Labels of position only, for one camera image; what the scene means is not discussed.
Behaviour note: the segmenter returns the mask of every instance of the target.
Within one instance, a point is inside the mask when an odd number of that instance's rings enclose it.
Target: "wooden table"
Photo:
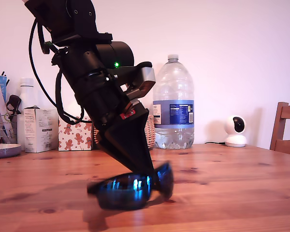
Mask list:
[[[0,159],[0,232],[287,232],[290,155],[247,146],[194,145],[151,151],[173,164],[171,201],[154,192],[146,208],[106,211],[90,180],[128,170],[100,151]]]

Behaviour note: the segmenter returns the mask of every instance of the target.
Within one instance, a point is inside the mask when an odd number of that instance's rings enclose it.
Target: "plate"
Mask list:
[[[0,144],[0,158],[12,157],[20,153],[20,144]]]

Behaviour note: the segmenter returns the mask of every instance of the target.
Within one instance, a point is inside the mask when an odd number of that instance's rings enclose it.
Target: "wooden chair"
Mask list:
[[[290,140],[283,140],[286,119],[290,119],[290,105],[286,102],[279,102],[270,150],[290,154]]]

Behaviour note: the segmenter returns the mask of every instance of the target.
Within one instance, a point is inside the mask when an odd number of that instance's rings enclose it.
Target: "sunglasses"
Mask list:
[[[136,210],[143,208],[152,190],[158,190],[165,199],[173,193],[174,178],[170,163],[155,169],[159,185],[147,174],[126,173],[99,183],[89,184],[87,193],[95,195],[102,209]]]

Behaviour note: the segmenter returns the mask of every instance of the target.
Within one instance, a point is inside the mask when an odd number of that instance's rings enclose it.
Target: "security camera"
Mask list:
[[[228,134],[226,145],[232,147],[244,147],[246,137],[241,135],[245,131],[246,122],[240,116],[230,116],[225,123],[225,131]]]

